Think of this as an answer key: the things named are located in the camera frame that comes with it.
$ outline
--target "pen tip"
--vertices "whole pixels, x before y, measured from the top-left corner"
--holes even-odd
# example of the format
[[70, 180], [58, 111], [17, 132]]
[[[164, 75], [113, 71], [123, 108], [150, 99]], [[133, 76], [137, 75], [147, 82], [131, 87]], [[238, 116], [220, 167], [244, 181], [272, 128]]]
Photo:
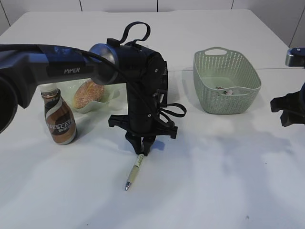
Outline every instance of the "pen tip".
[[126, 183], [125, 191], [127, 191], [127, 190], [129, 189], [130, 185], [131, 185], [131, 182], [127, 182], [127, 183]]

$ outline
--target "black strap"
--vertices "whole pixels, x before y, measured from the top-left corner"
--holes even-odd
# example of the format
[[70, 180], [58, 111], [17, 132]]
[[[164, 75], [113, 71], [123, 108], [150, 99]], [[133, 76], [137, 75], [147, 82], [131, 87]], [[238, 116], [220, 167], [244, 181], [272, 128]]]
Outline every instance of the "black strap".
[[129, 25], [126, 26], [126, 28], [125, 28], [125, 30], [124, 30], [124, 33], [123, 33], [123, 36], [122, 36], [122, 38], [121, 38], [120, 41], [118, 41], [118, 40], [116, 40], [116, 39], [114, 39], [114, 38], [108, 38], [108, 39], [107, 39], [107, 44], [109, 44], [109, 45], [111, 45], [111, 46], [113, 46], [113, 47], [119, 47], [120, 44], [122, 44], [122, 43], [124, 43], [124, 42], [126, 41], [127, 36], [128, 36], [128, 33], [129, 33], [129, 30], [131, 29], [131, 27], [134, 26], [134, 25], [137, 25], [137, 24], [144, 24], [144, 25], [146, 25], [147, 31], [146, 31], [145, 36], [144, 36], [142, 39], [135, 39], [135, 40], [133, 40], [132, 42], [128, 42], [128, 43], [125, 44], [125, 45], [131, 45], [131, 44], [135, 44], [137, 41], [143, 42], [143, 41], [147, 40], [147, 38], [148, 38], [149, 35], [151, 34], [151, 28], [150, 28], [149, 25], [146, 24], [145, 22], [135, 21], [135, 22], [130, 23]]
[[167, 124], [170, 126], [170, 128], [175, 127], [175, 123], [170, 119], [169, 116], [167, 116], [164, 112], [160, 111], [159, 112], [160, 115], [162, 115], [166, 120], [167, 120]]
[[183, 106], [182, 104], [178, 104], [178, 103], [172, 103], [172, 104], [168, 104], [167, 106], [175, 106], [175, 107], [178, 107], [180, 108], [182, 111], [183, 111], [183, 114], [178, 114], [176, 112], [173, 112], [173, 111], [169, 111], [169, 110], [165, 110], [163, 108], [160, 108], [160, 114], [162, 116], [164, 116], [166, 119], [169, 118], [167, 115], [165, 115], [164, 113], [167, 113], [169, 115], [172, 115], [174, 117], [178, 117], [178, 118], [183, 118], [185, 115], [186, 115], [186, 108], [185, 106]]
[[122, 36], [122, 38], [121, 38], [121, 40], [120, 40], [120, 44], [122, 44], [123, 42], [126, 41], [127, 36], [128, 36], [128, 33], [129, 33], [129, 30], [132, 28], [132, 26], [138, 25], [138, 24], [144, 24], [144, 25], [146, 25], [147, 31], [146, 31], [145, 36], [144, 36], [142, 39], [135, 39], [135, 40], [133, 40], [132, 42], [133, 42], [133, 43], [136, 43], [137, 41], [143, 42], [143, 41], [147, 40], [147, 38], [148, 38], [149, 35], [151, 34], [151, 27], [150, 27], [148, 24], [146, 24], [145, 22], [135, 21], [135, 22], [130, 23], [129, 25], [126, 26], [126, 28], [125, 28], [125, 30], [124, 30], [124, 33], [123, 33], [123, 36]]

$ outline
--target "white wall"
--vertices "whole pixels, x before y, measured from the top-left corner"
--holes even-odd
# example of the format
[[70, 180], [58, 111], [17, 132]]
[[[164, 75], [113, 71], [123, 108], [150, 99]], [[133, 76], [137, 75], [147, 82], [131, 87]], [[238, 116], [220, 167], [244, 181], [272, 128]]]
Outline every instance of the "white wall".
[[234, 0], [233, 9], [250, 9], [289, 46], [305, 7], [304, 0]]
[[0, 35], [3, 34], [3, 32], [5, 32], [9, 28], [9, 26], [9, 22], [6, 19], [5, 13], [0, 4]]
[[1, 0], [12, 25], [29, 11], [81, 11], [79, 0]]
[[233, 0], [158, 0], [158, 11], [231, 9]]
[[157, 12], [157, 0], [81, 0], [83, 11]]
[[290, 47], [305, 47], [305, 13], [301, 17]]

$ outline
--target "bottle label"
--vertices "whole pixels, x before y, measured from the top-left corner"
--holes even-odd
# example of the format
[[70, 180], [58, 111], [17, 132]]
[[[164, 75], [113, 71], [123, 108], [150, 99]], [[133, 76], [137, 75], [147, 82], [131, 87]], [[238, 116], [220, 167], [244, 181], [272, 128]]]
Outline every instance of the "bottle label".
[[73, 113], [66, 102], [51, 100], [45, 106], [45, 120], [53, 140], [58, 144], [67, 144], [76, 135], [76, 124]]
[[47, 123], [47, 125], [48, 125], [48, 128], [49, 128], [50, 130], [53, 130], [53, 132], [52, 132], [53, 134], [54, 134], [55, 131], [57, 131], [57, 132], [63, 134], [64, 132], [67, 132], [67, 131], [71, 128], [71, 125], [72, 125], [73, 123], [74, 123], [73, 120], [68, 119], [68, 120], [67, 120], [66, 122], [64, 122], [64, 123], [55, 124], [55, 125], [50, 125], [50, 124]]

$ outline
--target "pen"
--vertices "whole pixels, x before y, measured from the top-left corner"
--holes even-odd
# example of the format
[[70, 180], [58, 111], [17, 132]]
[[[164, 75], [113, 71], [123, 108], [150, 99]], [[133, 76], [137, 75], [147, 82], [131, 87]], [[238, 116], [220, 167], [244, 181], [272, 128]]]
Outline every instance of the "pen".
[[130, 188], [130, 186], [134, 182], [135, 178], [137, 177], [138, 172], [139, 172], [140, 167], [141, 167], [141, 163], [142, 163], [144, 157], [145, 157], [144, 154], [139, 154], [138, 155], [138, 158], [135, 161], [135, 163], [132, 167], [132, 170], [130, 171], [130, 174], [128, 176], [128, 179], [126, 181], [126, 186], [125, 186], [126, 191]]

